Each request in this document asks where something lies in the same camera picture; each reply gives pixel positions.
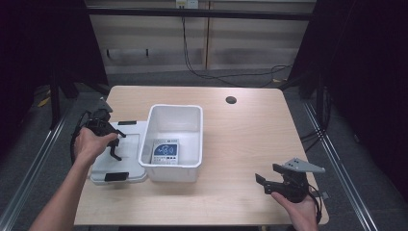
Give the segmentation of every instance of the table top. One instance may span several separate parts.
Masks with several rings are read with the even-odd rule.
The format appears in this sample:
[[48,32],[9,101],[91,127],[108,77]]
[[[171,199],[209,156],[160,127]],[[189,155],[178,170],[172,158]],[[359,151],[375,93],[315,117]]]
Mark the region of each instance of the table top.
[[[228,96],[237,99],[226,102]],[[264,225],[291,223],[255,173],[282,182],[272,164],[307,161],[281,90],[198,87],[113,87],[110,122],[146,121],[154,104],[203,109],[203,161],[195,183],[96,186],[87,180],[75,224]],[[313,174],[309,183],[316,186]],[[321,224],[328,221],[323,205]]]

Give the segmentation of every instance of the black cable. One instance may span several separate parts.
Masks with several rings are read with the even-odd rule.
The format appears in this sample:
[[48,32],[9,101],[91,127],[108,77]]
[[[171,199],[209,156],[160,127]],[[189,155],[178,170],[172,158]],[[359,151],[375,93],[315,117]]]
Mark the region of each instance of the black cable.
[[187,39],[186,39],[186,19],[185,19],[185,17],[182,17],[182,24],[183,24],[184,58],[185,58],[186,67],[192,74],[194,74],[195,76],[198,76],[200,78],[207,79],[207,80],[219,80],[220,82],[222,82],[224,84],[228,84],[228,85],[231,85],[231,86],[234,86],[234,87],[246,88],[246,86],[237,85],[237,84],[225,81],[222,78],[237,77],[237,76],[263,76],[263,75],[269,75],[270,74],[271,78],[270,78],[269,81],[267,81],[265,84],[263,84],[261,86],[254,87],[254,88],[264,88],[264,87],[266,87],[267,85],[269,85],[269,84],[271,84],[273,82],[273,73],[279,72],[279,71],[284,70],[284,69],[289,68],[289,67],[292,67],[291,64],[289,64],[289,65],[276,65],[276,66],[272,67],[269,72],[251,73],[251,74],[230,74],[230,75],[220,75],[220,76],[199,74],[192,68],[191,63],[190,63],[189,49],[188,49],[188,46],[187,46]]
[[[321,79],[321,71],[319,70],[319,79]],[[330,94],[325,86],[323,86],[322,89],[322,101],[323,101],[323,109],[322,109],[322,122],[320,125],[320,130],[327,131],[327,128],[329,126],[329,121],[330,121],[330,116],[331,116],[331,105],[332,105],[332,100],[330,97]]]
[[81,124],[81,122],[82,122],[82,120],[84,119],[84,116],[85,115],[90,115],[91,114],[91,112],[90,111],[85,111],[84,113],[82,113],[82,115],[81,115],[81,117],[79,118],[79,120],[78,120],[78,122],[77,122],[77,124],[76,124],[76,126],[75,126],[75,130],[74,130],[74,133],[72,134],[72,137],[71,137],[71,142],[70,142],[70,144],[69,144],[69,149],[70,149],[70,156],[71,156],[71,163],[72,164],[74,164],[74,162],[75,162],[75,147],[74,147],[74,145],[75,145],[75,140],[76,140],[76,138],[78,137],[78,135],[79,135],[79,131],[81,131],[81,128],[85,125],[85,124]]
[[330,118],[331,118],[331,107],[332,107],[332,99],[330,97],[330,94],[327,90],[324,91],[324,117],[323,117],[323,122],[320,125],[320,128],[317,131],[313,131],[303,137],[300,137],[300,140],[302,142],[307,142],[311,141],[314,137],[318,137],[315,142],[309,146],[308,148],[305,149],[305,152],[307,152],[310,148],[312,148],[318,141],[321,136],[323,136],[329,126]]
[[309,190],[307,190],[307,191],[304,190],[302,188],[302,186],[296,180],[294,180],[292,177],[290,177],[288,175],[286,175],[286,177],[289,178],[291,180],[291,182],[295,183],[300,189],[302,189],[310,197],[312,197],[312,199],[313,199],[313,201],[315,202],[315,205],[316,205],[316,222],[319,224],[320,220],[321,220],[321,208],[322,208],[322,200],[321,200],[321,195],[320,195],[319,191],[315,187],[313,187],[311,184],[309,184],[309,183],[307,184],[309,187],[311,187],[318,194],[320,203],[318,203],[315,196]]
[[320,220],[321,220],[321,209],[322,209],[321,195],[320,195],[319,191],[316,190],[315,187],[313,187],[313,186],[310,185],[310,184],[309,184],[309,187],[311,187],[311,188],[318,194],[318,197],[319,197],[320,204],[318,204],[318,201],[317,201],[316,198],[312,195],[312,193],[311,193],[311,192],[308,192],[308,194],[310,195],[310,197],[312,197],[313,201],[315,201],[316,209],[317,209],[317,212],[316,212],[316,221],[317,221],[318,224],[319,224],[319,223],[320,223]]

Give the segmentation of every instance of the black curtain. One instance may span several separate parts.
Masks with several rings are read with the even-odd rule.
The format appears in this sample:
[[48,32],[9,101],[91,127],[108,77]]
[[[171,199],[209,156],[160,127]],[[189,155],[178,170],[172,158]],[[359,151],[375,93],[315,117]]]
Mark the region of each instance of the black curtain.
[[[0,8],[2,146],[7,146],[33,103],[36,87],[57,73],[74,82],[108,85],[99,47],[82,0],[3,1]],[[56,11],[53,8],[65,8]]]
[[[339,13],[338,23],[309,25],[292,77],[319,65],[334,104],[408,201],[408,5],[356,0],[336,10],[329,3],[315,11]],[[300,86],[305,95],[316,87],[313,78]]]

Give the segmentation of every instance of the container lid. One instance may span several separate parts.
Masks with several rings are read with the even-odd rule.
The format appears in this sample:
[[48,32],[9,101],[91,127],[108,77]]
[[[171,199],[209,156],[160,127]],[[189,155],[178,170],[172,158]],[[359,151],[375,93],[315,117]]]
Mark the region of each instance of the container lid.
[[146,171],[138,161],[141,141],[144,139],[146,121],[122,121],[111,123],[115,129],[126,135],[118,135],[119,145],[115,148],[118,161],[111,156],[111,148],[107,147],[99,155],[92,166],[90,180],[95,185],[110,183],[139,183],[146,178]]

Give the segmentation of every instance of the white plastic bin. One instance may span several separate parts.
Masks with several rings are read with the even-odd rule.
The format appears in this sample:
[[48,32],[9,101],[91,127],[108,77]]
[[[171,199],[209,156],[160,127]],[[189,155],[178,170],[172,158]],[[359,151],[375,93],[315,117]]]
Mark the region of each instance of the white plastic bin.
[[[151,164],[155,139],[178,139],[178,164]],[[195,182],[202,162],[203,111],[195,105],[154,105],[147,119],[139,163],[152,181]]]

